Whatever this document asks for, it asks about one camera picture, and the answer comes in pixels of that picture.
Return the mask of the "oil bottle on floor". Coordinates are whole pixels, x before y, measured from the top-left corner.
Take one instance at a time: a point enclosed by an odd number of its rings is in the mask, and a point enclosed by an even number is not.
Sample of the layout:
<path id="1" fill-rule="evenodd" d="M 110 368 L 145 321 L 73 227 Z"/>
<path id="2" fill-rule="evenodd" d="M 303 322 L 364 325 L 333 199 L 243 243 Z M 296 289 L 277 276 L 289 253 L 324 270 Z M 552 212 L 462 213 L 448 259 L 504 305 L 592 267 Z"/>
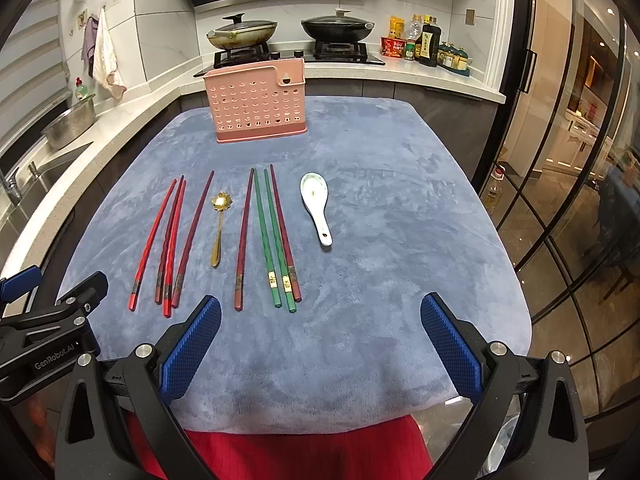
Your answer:
<path id="1" fill-rule="evenodd" d="M 491 174 L 487 181 L 484 191 L 483 204 L 487 209 L 488 214 L 492 214 L 495 210 L 498 201 L 502 195 L 502 181 L 504 180 L 504 168 L 503 166 L 496 165 L 491 170 Z"/>

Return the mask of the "black gas stove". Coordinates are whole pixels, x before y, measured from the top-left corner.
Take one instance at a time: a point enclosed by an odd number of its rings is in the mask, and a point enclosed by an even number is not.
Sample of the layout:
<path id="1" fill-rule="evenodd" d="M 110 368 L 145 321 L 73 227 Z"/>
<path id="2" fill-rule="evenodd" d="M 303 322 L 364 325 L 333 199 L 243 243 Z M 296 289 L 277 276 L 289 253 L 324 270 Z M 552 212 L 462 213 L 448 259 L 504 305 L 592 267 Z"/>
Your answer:
<path id="1" fill-rule="evenodd" d="M 368 52 L 361 42 L 337 44 L 336 42 L 316 41 L 309 50 L 271 50 L 263 42 L 253 47 L 222 50 L 214 54 L 212 65 L 201 68 L 193 74 L 194 78 L 203 77 L 211 70 L 262 61 L 277 61 L 285 58 L 302 58 L 307 63 L 357 63 L 383 66 L 385 62 Z"/>

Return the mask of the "clear plastic bottle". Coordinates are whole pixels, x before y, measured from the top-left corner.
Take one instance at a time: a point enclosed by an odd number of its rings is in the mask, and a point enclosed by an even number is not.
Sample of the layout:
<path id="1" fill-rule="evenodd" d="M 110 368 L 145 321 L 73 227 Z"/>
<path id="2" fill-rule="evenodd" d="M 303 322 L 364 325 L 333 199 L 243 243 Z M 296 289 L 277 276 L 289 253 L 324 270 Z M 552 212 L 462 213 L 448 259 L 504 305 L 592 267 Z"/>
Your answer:
<path id="1" fill-rule="evenodd" d="M 416 42 L 420 38 L 423 24 L 424 16 L 422 14 L 413 14 L 405 27 L 405 38 L 408 42 Z"/>

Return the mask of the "beige wok with lid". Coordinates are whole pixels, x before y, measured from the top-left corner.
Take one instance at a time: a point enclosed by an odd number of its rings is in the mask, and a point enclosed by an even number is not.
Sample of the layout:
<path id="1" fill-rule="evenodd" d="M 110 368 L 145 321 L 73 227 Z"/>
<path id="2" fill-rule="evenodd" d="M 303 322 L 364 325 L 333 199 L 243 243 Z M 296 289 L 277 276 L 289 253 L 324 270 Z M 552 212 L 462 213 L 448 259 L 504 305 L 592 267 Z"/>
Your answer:
<path id="1" fill-rule="evenodd" d="M 209 43 L 221 50 L 254 47 L 267 42 L 276 32 L 278 23 L 270 20 L 243 20 L 243 13 L 224 17 L 231 23 L 210 30 L 206 34 Z"/>

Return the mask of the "steel colander bowl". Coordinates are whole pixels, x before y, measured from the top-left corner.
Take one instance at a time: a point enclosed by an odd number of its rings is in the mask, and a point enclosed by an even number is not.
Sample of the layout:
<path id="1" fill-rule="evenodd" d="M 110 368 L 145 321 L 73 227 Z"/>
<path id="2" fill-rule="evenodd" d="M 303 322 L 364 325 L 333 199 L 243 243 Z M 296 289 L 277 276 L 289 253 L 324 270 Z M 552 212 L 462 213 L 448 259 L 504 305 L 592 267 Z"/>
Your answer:
<path id="1" fill-rule="evenodd" d="M 94 109 L 94 94 L 74 104 L 69 110 L 59 114 L 52 120 L 43 134 L 51 148 L 60 150 L 72 143 L 84 134 L 96 122 L 96 110 Z"/>

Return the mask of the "white hanging towel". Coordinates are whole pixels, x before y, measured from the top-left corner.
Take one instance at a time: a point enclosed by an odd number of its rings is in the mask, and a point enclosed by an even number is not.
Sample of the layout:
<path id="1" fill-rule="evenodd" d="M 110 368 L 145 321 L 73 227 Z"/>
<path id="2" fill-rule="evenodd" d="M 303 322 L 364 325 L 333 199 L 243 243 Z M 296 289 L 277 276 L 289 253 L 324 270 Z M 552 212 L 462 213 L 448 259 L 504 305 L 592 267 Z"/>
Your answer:
<path id="1" fill-rule="evenodd" d="M 122 75 L 119 73 L 117 56 L 110 31 L 108 30 L 104 8 L 100 9 L 98 18 L 92 73 L 93 79 L 114 100 L 119 101 L 124 96 L 127 87 Z"/>

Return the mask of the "spice jar rack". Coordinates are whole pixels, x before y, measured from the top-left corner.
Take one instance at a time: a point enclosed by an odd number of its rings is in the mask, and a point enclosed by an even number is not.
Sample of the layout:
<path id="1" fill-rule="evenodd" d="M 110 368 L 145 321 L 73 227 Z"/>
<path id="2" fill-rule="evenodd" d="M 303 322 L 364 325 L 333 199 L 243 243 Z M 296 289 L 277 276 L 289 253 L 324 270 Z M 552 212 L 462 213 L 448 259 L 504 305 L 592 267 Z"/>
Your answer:
<path id="1" fill-rule="evenodd" d="M 470 76 L 469 55 L 462 48 L 457 48 L 454 44 L 439 45 L 437 53 L 437 64 L 458 75 Z"/>

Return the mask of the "red instant noodle cup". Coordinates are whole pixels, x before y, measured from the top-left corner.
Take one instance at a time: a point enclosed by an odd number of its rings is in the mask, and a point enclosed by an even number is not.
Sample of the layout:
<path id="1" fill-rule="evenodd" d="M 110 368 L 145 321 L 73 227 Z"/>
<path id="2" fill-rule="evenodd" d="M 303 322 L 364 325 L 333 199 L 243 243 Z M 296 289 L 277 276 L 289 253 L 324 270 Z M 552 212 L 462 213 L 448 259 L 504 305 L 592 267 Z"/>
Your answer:
<path id="1" fill-rule="evenodd" d="M 403 58 L 405 56 L 406 40 L 395 37 L 381 38 L 381 54 L 388 58 Z"/>

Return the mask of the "white ceramic soup spoon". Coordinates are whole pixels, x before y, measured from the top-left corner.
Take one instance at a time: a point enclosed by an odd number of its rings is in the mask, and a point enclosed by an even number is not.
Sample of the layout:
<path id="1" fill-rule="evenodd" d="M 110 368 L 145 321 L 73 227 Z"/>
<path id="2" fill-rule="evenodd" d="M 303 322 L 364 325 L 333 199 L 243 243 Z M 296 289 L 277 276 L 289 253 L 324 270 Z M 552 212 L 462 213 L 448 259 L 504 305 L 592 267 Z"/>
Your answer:
<path id="1" fill-rule="evenodd" d="M 333 243 L 332 235 L 328 222 L 326 222 L 326 215 L 324 214 L 329 197 L 326 180 L 323 179 L 321 174 L 307 172 L 300 179 L 299 191 L 303 203 L 316 227 L 320 244 L 323 247 L 331 247 Z"/>

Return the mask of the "green chopstick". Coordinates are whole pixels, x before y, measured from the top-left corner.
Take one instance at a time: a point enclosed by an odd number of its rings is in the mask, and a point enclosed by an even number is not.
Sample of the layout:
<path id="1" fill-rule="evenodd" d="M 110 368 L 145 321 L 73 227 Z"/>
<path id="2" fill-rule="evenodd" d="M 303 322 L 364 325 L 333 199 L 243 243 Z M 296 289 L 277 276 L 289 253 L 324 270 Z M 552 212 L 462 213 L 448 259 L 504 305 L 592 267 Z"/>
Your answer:
<path id="1" fill-rule="evenodd" d="M 288 266 L 286 265 L 286 260 L 285 260 L 285 255 L 284 255 L 284 250 L 283 250 L 283 245 L 281 240 L 280 224 L 278 220 L 276 206 L 274 206 L 272 189 L 271 189 L 271 184 L 270 184 L 270 179 L 269 179 L 269 174 L 267 169 L 264 170 L 264 177 L 266 182 L 267 200 L 268 200 L 269 214 L 270 214 L 270 220 L 272 225 L 272 232 L 273 232 L 274 242 L 276 243 L 276 248 L 277 248 L 278 263 L 279 263 L 280 274 L 282 278 L 282 285 L 285 293 L 286 305 L 288 306 L 288 312 L 296 313 L 297 307 L 296 307 L 294 296 L 293 296 L 290 277 L 288 276 Z"/>
<path id="2" fill-rule="evenodd" d="M 257 171 L 254 171 L 254 174 L 255 174 L 255 197 L 257 202 L 259 229 L 260 229 L 260 236 L 262 237 L 262 250 L 264 251 L 264 256 L 265 256 L 269 289 L 270 289 L 273 305 L 276 308 L 280 308 L 282 307 L 282 300 L 279 292 L 276 268 L 274 267 L 273 256 L 272 256 L 271 247 L 269 243 L 269 236 L 267 231 L 266 218 L 264 214 L 264 207 L 262 206 L 262 193 L 260 192 L 260 185 L 259 185 L 259 178 L 258 178 Z"/>

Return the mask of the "bright red chopstick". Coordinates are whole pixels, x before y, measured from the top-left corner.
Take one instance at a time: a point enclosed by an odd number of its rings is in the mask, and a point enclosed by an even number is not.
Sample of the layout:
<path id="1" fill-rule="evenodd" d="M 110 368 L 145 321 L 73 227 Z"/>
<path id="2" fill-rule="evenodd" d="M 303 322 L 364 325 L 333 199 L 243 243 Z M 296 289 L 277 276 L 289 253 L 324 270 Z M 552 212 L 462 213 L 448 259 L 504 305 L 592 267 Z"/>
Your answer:
<path id="1" fill-rule="evenodd" d="M 164 289 L 163 289 L 163 316 L 165 318 L 171 317 L 171 294 L 172 294 L 172 274 L 174 274 L 174 262 L 175 262 L 175 251 L 177 244 L 177 232 L 179 226 L 180 219 L 180 210 L 182 206 L 184 187 L 186 186 L 186 180 L 183 180 L 179 196 L 177 209 L 174 215 L 174 222 L 172 222 L 172 228 L 170 233 L 170 241 L 168 247 L 168 253 L 166 258 L 166 269 L 165 269 L 165 278 L 164 278 Z"/>
<path id="2" fill-rule="evenodd" d="M 149 255 L 156 237 L 158 227 L 160 226 L 160 220 L 162 220 L 163 218 L 164 212 L 168 204 L 168 200 L 171 198 L 172 191 L 174 190 L 176 184 L 177 184 L 176 179 L 170 182 L 169 188 L 165 193 L 163 201 L 160 203 L 160 206 L 158 207 L 158 211 L 152 223 L 149 235 L 146 238 L 145 245 L 143 247 L 142 254 L 137 266 L 137 270 L 136 270 L 136 273 L 134 274 L 134 282 L 132 283 L 132 289 L 129 295 L 128 310 L 130 312 L 134 312 L 134 310 L 136 310 L 146 264 L 148 263 L 148 260 L 149 260 Z"/>

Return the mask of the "dark red chopstick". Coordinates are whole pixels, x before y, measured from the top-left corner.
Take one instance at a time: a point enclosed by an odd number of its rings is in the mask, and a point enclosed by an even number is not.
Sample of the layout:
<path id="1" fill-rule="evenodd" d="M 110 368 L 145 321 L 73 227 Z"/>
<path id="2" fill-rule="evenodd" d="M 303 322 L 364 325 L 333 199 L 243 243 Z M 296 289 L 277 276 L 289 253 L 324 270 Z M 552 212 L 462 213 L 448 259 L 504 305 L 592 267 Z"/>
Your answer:
<path id="1" fill-rule="evenodd" d="M 168 221 L 166 224 L 165 236 L 163 240 L 163 248 L 162 248 L 162 252 L 160 253 L 160 264 L 158 265 L 155 292 L 154 292 L 154 301 L 159 306 L 163 302 L 164 278 L 165 278 L 165 272 L 166 272 L 165 271 L 166 258 L 167 258 L 169 241 L 170 241 L 170 233 L 172 228 L 172 222 L 174 222 L 174 215 L 177 209 L 178 196 L 179 196 L 179 192 L 180 192 L 180 188 L 183 180 L 184 180 L 184 177 L 181 176 L 177 184 L 176 195 L 174 197 L 174 200 L 172 201 Z"/>
<path id="2" fill-rule="evenodd" d="M 288 240 L 288 232 L 286 232 L 286 225 L 284 221 L 284 215 L 281 207 L 280 194 L 276 179 L 276 174 L 274 173 L 273 165 L 269 166 L 270 174 L 271 174 L 271 183 L 273 188 L 273 196 L 276 201 L 277 215 L 280 226 L 281 238 L 282 238 L 282 246 L 284 252 L 284 258 L 286 262 L 286 266 L 288 267 L 288 276 L 290 277 L 290 282 L 292 286 L 293 298 L 296 304 L 302 301 L 302 293 L 299 288 L 299 281 L 297 278 L 294 260 L 292 255 L 292 250 L 290 246 L 290 241 Z"/>
<path id="3" fill-rule="evenodd" d="M 210 184 L 212 183 L 214 174 L 215 174 L 215 171 L 212 170 L 205 181 L 203 191 L 201 192 L 200 199 L 198 200 L 198 206 L 196 207 L 194 212 L 194 216 L 190 225 L 188 236 L 186 237 L 186 242 L 184 243 L 180 263 L 178 266 L 178 272 L 177 272 L 176 280 L 174 284 L 174 289 L 172 290 L 172 294 L 171 294 L 170 304 L 171 304 L 171 307 L 173 307 L 174 309 L 178 307 L 180 302 L 182 289 L 183 289 L 183 282 L 184 282 L 184 278 L 186 277 L 186 266 L 188 265 L 190 252 L 193 244 L 193 239 L 195 236 L 196 229 L 198 228 L 198 222 L 200 222 L 204 202 L 205 202 Z"/>
<path id="4" fill-rule="evenodd" d="M 233 307 L 235 311 L 243 310 L 243 284 L 245 270 L 245 254 L 246 254 L 246 238 L 248 230 L 248 218 L 250 218 L 250 196 L 252 195 L 252 186 L 254 180 L 254 169 L 250 170 L 248 175 L 247 188 L 245 193 L 243 215 L 241 222 L 241 231 L 238 246 L 238 258 L 236 259 L 235 269 L 235 285 L 234 285 L 234 301 Z"/>

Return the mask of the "small green-cap jar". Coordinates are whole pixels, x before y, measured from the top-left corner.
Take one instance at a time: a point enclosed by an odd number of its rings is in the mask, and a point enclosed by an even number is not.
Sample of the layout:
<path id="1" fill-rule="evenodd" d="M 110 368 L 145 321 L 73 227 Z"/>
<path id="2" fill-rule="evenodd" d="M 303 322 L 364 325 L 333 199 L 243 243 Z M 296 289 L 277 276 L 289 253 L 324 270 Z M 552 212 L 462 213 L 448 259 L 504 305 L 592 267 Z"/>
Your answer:
<path id="1" fill-rule="evenodd" d="M 415 55 L 416 55 L 416 44 L 413 41 L 408 40 L 405 43 L 404 58 L 407 61 L 413 61 Z"/>

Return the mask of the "gold flower spoon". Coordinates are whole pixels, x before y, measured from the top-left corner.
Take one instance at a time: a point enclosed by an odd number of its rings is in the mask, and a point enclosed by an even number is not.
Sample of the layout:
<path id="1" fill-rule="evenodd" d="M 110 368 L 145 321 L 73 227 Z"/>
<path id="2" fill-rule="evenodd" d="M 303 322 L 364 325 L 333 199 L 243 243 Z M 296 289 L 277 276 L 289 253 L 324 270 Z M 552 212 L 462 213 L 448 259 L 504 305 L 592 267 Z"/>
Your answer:
<path id="1" fill-rule="evenodd" d="M 217 231 L 214 240 L 214 246 L 212 255 L 210 256 L 210 265 L 213 268 L 219 266 L 221 260 L 221 239 L 222 239 L 222 225 L 224 224 L 224 212 L 228 210 L 232 205 L 231 195 L 220 191 L 212 200 L 214 209 L 218 214 Z"/>

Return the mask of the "black wok with lid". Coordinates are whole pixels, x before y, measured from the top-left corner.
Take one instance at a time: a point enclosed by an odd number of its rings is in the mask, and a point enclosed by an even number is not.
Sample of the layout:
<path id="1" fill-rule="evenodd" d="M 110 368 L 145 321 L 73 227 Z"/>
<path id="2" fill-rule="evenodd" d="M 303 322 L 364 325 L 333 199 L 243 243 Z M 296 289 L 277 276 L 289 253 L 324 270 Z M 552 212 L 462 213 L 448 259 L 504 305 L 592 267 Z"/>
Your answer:
<path id="1" fill-rule="evenodd" d="M 374 23 L 348 14 L 349 10 L 338 8 L 333 15 L 306 18 L 300 24 L 306 34 L 314 40 L 356 44 L 370 35 Z"/>

